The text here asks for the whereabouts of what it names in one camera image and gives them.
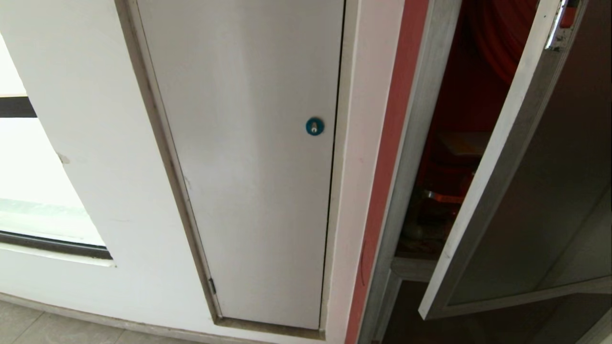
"tile floor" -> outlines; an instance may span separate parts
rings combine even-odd
[[[33,310],[0,301],[0,344],[196,344]]]

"metal frame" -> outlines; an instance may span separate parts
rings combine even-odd
[[[612,293],[612,276],[601,277],[594,280],[556,286],[545,290],[531,291],[529,293],[499,297],[484,301],[470,302],[468,304],[451,305],[444,307],[444,317],[485,312],[499,308],[512,307],[532,302],[552,299],[554,297],[571,294],[608,294]]]
[[[389,269],[384,296],[380,306],[378,321],[372,341],[381,343],[384,338],[387,325],[391,319],[391,313],[395,306],[395,300],[400,292],[401,283],[429,282],[436,268],[435,260],[421,260],[411,258],[395,258]]]
[[[36,118],[28,97],[0,97],[0,118]]]
[[[574,234],[574,237],[571,239],[568,246],[557,259],[557,262],[555,262],[542,281],[540,281],[537,287],[538,289],[550,288],[555,285],[564,284],[559,283],[560,276],[570,266],[571,262],[579,254],[580,250],[585,247],[587,240],[595,234],[595,223],[597,223],[599,220],[595,214],[601,214],[606,211],[609,212],[610,200],[612,200],[612,189],[608,184],[607,190],[600,197],[595,209],[588,219],[586,219],[586,221],[582,224],[581,228],[576,232],[576,234]]]
[[[112,260],[113,257],[104,246],[80,244],[76,242],[47,239],[45,237],[16,234],[0,231],[0,242],[11,245],[30,247],[69,255],[87,256],[91,258]]]
[[[429,0],[414,87],[406,110],[405,136],[362,317],[359,344],[370,343],[375,335],[395,248],[419,169],[415,162],[420,161],[425,147],[460,9],[461,1]]]

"keyhole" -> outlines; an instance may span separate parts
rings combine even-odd
[[[319,136],[325,130],[325,124],[320,118],[312,117],[306,122],[306,132],[312,136]]]

